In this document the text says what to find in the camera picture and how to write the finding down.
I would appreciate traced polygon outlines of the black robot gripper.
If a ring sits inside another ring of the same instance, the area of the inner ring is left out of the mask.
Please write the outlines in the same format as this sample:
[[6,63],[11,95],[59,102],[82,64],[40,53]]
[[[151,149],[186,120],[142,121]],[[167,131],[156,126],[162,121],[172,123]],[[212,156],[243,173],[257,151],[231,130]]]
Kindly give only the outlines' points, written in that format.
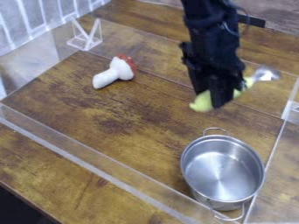
[[[182,0],[184,24],[184,5],[190,1]],[[194,91],[199,95],[210,85],[211,105],[218,109],[234,99],[235,91],[246,87],[246,66],[238,56],[239,27],[230,29],[226,25],[214,25],[202,28],[187,24],[186,27],[191,40],[180,44],[182,59],[188,68]]]

